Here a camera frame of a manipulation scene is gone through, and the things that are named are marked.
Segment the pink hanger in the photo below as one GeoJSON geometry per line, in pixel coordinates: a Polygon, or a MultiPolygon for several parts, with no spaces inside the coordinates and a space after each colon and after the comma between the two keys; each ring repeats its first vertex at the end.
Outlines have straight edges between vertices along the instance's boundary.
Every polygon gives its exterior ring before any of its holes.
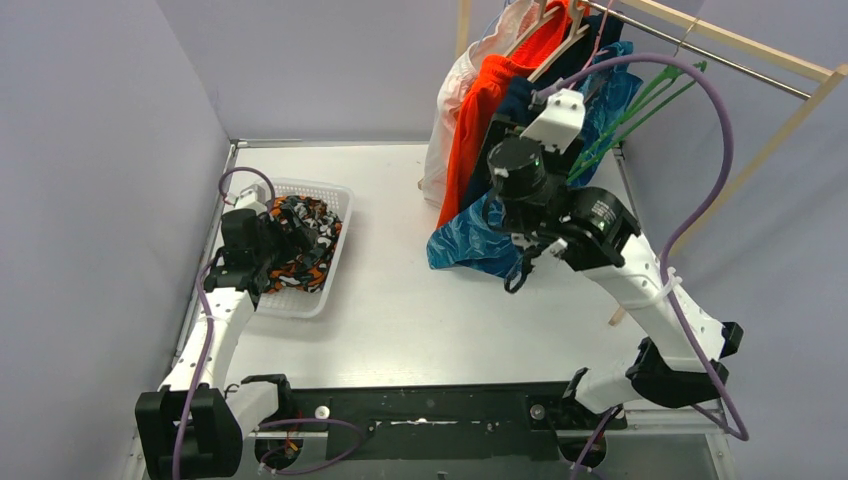
{"type": "Polygon", "coordinates": [[[609,0],[607,2],[606,10],[603,12],[603,15],[602,15],[600,23],[599,23],[599,27],[597,28],[595,33],[591,32],[591,34],[592,34],[592,50],[590,51],[590,54],[587,56],[586,62],[581,67],[580,72],[585,71],[592,64],[595,56],[599,53],[600,43],[601,43],[601,39],[602,39],[603,32],[604,32],[604,29],[605,29],[605,25],[607,23],[609,11],[612,8],[614,3],[615,3],[614,0],[609,0]]]}

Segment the blue patterned shorts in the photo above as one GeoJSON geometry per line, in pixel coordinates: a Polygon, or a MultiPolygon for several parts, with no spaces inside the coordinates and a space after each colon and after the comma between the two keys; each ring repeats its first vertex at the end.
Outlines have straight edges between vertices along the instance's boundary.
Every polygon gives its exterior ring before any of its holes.
{"type": "MultiPolygon", "coordinates": [[[[600,80],[588,84],[587,79],[578,84],[579,91],[588,97],[586,118],[580,133],[583,141],[583,129],[587,125],[589,102],[597,94],[600,86],[605,83],[604,80],[600,80]]],[[[465,266],[504,277],[519,260],[519,250],[512,243],[510,237],[492,231],[482,219],[481,210],[488,196],[488,191],[446,224],[437,226],[426,246],[428,264],[431,268],[445,269],[453,266],[465,266]]]]}

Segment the camouflage orange black shorts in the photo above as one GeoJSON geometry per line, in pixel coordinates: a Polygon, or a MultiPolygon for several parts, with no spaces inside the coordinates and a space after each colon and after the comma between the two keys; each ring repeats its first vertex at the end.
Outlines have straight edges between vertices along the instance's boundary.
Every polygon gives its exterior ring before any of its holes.
{"type": "Polygon", "coordinates": [[[319,198],[285,195],[273,202],[271,216],[290,234],[295,253],[275,261],[269,272],[266,293],[295,289],[319,292],[329,277],[343,222],[319,198]]]}

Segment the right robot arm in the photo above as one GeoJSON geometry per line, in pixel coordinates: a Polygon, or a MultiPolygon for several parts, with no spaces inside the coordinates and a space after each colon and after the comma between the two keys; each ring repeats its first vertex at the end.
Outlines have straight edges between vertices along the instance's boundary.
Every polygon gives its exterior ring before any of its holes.
{"type": "Polygon", "coordinates": [[[485,156],[489,198],[502,216],[491,219],[485,206],[482,218],[521,251],[506,290],[520,289],[533,260],[548,253],[605,290],[646,335],[623,362],[578,370],[564,393],[564,417],[585,427],[632,400],[677,409],[720,399],[729,376],[721,361],[738,351],[743,329],[694,302],[617,196],[567,186],[546,168],[546,153],[541,142],[507,133],[485,156]]]}

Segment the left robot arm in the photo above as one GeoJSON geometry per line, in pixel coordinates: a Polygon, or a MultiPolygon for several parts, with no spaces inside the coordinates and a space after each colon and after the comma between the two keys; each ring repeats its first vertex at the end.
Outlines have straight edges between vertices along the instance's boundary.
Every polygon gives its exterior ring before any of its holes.
{"type": "Polygon", "coordinates": [[[269,288],[272,270],[307,252],[315,233],[290,207],[278,214],[234,209],[221,218],[222,245],[195,281],[198,318],[160,386],[140,394],[135,419],[152,479],[231,477],[239,469],[250,417],[273,427],[295,416],[296,400],[262,387],[236,413],[223,389],[238,340],[269,288]]]}

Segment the white plastic basket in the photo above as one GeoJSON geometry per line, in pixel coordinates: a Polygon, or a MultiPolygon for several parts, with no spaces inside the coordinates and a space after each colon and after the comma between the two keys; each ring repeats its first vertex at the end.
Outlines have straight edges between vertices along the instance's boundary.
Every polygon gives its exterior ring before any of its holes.
{"type": "Polygon", "coordinates": [[[277,318],[312,318],[324,308],[341,257],[353,193],[339,185],[276,178],[263,180],[227,197],[235,208],[271,203],[271,218],[286,233],[300,233],[308,243],[291,258],[272,264],[269,285],[257,312],[277,318]]]}

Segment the green hanger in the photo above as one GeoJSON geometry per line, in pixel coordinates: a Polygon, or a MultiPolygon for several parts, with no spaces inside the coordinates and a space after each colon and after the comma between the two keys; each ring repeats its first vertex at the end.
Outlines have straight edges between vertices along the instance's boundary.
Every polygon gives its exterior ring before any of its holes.
{"type": "Polygon", "coordinates": [[[647,82],[631,74],[627,65],[590,75],[588,84],[605,83],[589,102],[584,146],[567,173],[567,184],[587,185],[609,150],[695,85],[693,80],[681,83],[682,77],[683,71],[675,66],[663,67],[647,82]]]}

